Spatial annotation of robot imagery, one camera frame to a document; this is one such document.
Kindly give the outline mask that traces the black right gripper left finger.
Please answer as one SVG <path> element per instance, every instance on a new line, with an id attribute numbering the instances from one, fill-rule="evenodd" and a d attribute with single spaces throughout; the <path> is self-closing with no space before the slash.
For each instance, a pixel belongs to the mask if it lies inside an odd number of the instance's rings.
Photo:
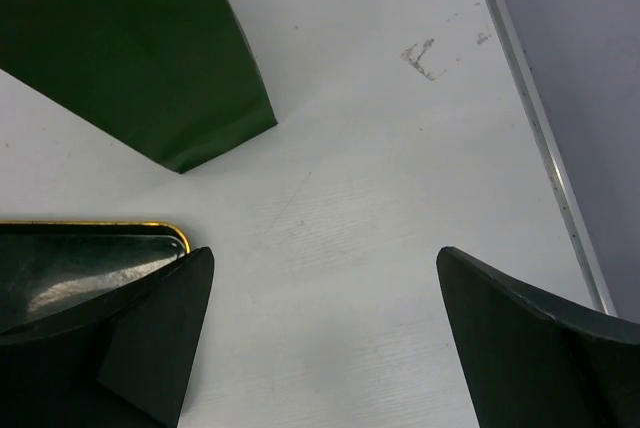
<path id="1" fill-rule="evenodd" d="M 175 427 L 215 261 L 199 248 L 1 334 L 4 427 Z"/>

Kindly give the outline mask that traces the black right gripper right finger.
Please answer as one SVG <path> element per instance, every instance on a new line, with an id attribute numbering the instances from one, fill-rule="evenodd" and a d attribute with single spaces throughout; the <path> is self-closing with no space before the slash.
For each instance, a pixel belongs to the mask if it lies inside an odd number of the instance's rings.
<path id="1" fill-rule="evenodd" d="M 437 274 L 482 427 L 636 427 L 639 326 L 510 277 L 455 247 Z"/>

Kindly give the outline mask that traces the green paper bag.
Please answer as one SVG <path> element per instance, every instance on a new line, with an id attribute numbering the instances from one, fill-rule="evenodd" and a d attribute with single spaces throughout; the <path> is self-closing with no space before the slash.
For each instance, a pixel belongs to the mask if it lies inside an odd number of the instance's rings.
<path id="1" fill-rule="evenodd" d="M 277 123 L 228 0 L 1 0 L 1 67 L 176 173 Z"/>

